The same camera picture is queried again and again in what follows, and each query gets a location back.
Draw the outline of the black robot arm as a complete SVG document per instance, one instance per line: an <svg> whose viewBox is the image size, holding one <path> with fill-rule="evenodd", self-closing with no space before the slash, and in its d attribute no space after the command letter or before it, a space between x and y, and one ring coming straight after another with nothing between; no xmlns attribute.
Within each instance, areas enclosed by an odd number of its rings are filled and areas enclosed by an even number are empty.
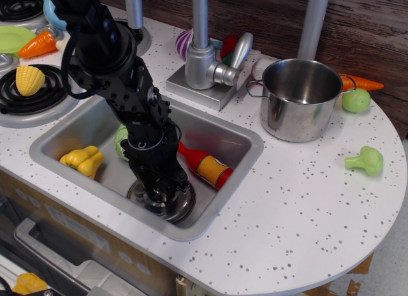
<svg viewBox="0 0 408 296"><path fill-rule="evenodd" d="M76 82L78 99L98 95L127 128L121 142L129 166L148 197L173 202L188 190L187 175L177 160L179 135L170 119L170 104L154 86L129 27L118 25L99 0L51 0L70 39L62 56L62 84Z"/></svg>

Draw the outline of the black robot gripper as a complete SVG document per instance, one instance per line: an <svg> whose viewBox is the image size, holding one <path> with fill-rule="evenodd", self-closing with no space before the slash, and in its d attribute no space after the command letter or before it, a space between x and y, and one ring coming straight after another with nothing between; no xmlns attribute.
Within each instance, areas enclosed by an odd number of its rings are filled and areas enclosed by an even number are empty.
<svg viewBox="0 0 408 296"><path fill-rule="evenodd" d="M180 135L164 135L153 146L138 145L129 138L122 141L129 167L136 176L129 189L131 201L159 202L159 179L163 202L173 202L179 192L188 190L187 174L177 160L179 142Z"/></svg>

